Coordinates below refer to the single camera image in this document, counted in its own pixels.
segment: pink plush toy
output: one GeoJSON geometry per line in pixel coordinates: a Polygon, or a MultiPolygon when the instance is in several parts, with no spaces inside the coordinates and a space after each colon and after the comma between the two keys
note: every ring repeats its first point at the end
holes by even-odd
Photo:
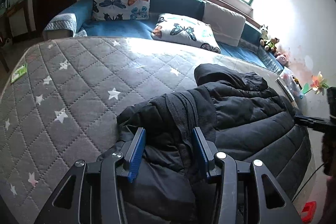
{"type": "Polygon", "coordinates": [[[288,62],[287,56],[285,54],[280,54],[276,57],[276,60],[281,64],[281,65],[286,65],[288,62]]]}

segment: green label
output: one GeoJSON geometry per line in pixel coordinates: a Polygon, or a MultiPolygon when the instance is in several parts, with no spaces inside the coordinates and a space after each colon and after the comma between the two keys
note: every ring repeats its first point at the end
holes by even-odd
{"type": "Polygon", "coordinates": [[[13,84],[17,79],[19,79],[22,75],[25,75],[27,72],[27,63],[25,63],[13,72],[10,82],[13,84]]]}

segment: mattress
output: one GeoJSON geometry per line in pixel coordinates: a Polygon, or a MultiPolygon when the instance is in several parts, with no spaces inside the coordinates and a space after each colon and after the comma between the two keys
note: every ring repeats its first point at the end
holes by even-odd
{"type": "MultiPolygon", "coordinates": [[[[202,63],[255,72],[280,95],[278,75],[199,48],[140,38],[82,37],[30,47],[0,104],[0,195],[20,224],[33,223],[69,167],[96,158],[117,140],[116,116],[153,96],[196,87],[202,63]]],[[[314,157],[306,178],[315,169],[314,157]]],[[[295,206],[300,211],[312,185],[295,206]]]]}

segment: red object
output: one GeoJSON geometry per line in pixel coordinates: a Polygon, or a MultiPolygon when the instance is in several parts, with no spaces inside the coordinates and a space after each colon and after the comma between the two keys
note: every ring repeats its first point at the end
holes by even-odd
{"type": "Polygon", "coordinates": [[[316,201],[307,202],[301,213],[301,220],[304,224],[312,222],[316,211],[316,201]]]}

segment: black cable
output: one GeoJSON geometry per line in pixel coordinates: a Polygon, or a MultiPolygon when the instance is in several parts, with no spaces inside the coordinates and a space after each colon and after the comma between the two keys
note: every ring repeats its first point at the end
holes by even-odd
{"type": "Polygon", "coordinates": [[[297,196],[299,195],[299,193],[302,191],[302,189],[306,186],[306,184],[310,181],[310,179],[313,177],[313,175],[322,167],[324,165],[324,163],[323,164],[321,164],[320,166],[319,166],[319,168],[317,168],[312,174],[311,174],[311,176],[310,176],[310,178],[306,181],[306,183],[301,187],[301,189],[298,191],[298,193],[293,197],[293,199],[292,199],[292,202],[294,202],[294,200],[297,198],[297,196]]]}

